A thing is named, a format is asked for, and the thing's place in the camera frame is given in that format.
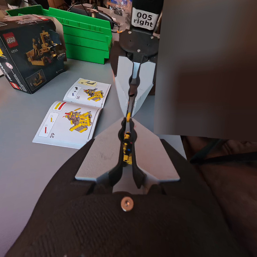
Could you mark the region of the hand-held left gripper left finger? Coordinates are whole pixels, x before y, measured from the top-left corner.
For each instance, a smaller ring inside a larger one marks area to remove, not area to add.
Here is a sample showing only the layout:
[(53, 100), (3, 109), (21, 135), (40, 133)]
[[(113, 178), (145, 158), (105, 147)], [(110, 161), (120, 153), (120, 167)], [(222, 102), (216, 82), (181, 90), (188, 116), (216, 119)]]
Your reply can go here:
[(75, 179), (113, 187), (123, 173), (122, 139), (126, 117), (98, 134), (83, 160)]

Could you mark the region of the clear plastic bag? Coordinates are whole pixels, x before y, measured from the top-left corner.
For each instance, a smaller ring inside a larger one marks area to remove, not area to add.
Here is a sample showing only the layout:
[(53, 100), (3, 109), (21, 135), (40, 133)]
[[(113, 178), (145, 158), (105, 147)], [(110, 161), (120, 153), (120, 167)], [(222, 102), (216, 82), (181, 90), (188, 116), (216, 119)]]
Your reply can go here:
[(132, 11), (132, 0), (109, 0), (107, 4), (111, 12), (119, 16), (130, 14)]

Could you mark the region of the black lego box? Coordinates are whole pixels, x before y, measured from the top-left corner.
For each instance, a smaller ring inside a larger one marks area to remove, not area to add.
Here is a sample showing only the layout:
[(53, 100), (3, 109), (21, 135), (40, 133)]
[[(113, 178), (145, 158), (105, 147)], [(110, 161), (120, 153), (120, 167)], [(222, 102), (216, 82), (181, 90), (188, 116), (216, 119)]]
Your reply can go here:
[(49, 18), (35, 14), (3, 18), (0, 45), (1, 71), (15, 90), (33, 94), (65, 71), (66, 50)]

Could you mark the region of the green plastic bin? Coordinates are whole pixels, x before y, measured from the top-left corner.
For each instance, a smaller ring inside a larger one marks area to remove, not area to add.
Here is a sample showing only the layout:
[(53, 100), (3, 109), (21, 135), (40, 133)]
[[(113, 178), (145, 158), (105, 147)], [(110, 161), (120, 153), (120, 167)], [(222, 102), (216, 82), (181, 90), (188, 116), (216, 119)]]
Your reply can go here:
[(6, 11), (9, 16), (36, 14), (56, 18), (63, 26), (66, 56), (69, 59), (104, 64), (109, 59), (112, 31), (109, 21), (41, 5)]

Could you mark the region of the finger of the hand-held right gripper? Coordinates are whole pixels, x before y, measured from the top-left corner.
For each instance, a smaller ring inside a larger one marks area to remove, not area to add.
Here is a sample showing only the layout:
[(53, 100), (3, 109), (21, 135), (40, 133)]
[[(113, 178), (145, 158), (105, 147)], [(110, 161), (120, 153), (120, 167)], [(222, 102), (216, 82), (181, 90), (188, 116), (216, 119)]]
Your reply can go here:
[(127, 117), (129, 106), (130, 78), (133, 75), (133, 62), (126, 56), (118, 57), (117, 75), (115, 77), (115, 87), (124, 117)]
[(140, 69), (139, 69), (140, 83), (137, 87), (135, 98), (133, 100), (131, 117), (133, 117), (138, 112), (138, 110), (144, 103), (148, 93), (153, 87), (154, 72), (155, 72), (155, 63), (151, 61), (147, 61), (140, 65)]

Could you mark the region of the yellow lego model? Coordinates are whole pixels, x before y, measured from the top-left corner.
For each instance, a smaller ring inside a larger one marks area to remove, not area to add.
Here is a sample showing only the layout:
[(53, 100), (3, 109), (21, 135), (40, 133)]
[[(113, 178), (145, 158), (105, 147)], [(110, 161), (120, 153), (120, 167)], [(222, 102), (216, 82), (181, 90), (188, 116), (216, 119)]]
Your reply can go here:
[(132, 165), (132, 141), (130, 139), (131, 133), (125, 132), (123, 139), (123, 162), (125, 165)]

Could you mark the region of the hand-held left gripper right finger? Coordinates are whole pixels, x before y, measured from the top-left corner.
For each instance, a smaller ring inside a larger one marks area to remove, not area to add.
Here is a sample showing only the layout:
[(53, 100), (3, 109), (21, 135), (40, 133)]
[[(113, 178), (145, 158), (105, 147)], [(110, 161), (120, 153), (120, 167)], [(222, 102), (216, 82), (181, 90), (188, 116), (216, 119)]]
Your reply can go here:
[(158, 136), (133, 118), (130, 119), (130, 133), (132, 173), (137, 188), (150, 189), (152, 185), (180, 180)]

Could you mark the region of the small wooden piece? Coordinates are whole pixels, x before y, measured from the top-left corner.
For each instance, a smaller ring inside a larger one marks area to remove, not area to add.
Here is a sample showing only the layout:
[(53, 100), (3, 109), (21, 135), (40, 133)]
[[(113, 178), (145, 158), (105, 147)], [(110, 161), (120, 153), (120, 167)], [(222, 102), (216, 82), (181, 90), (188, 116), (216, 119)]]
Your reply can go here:
[(85, 11), (88, 14), (88, 16), (90, 16), (92, 18), (96, 18), (96, 15), (99, 14), (98, 10), (93, 9), (93, 8), (86, 7)]

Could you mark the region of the open lego instruction booklet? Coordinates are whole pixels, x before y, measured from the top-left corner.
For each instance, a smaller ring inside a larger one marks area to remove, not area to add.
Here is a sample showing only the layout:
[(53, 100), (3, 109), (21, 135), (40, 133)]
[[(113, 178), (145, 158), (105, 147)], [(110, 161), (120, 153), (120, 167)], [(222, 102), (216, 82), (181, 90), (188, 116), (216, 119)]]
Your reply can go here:
[(48, 110), (33, 143), (80, 149), (94, 135), (111, 84), (79, 78)]

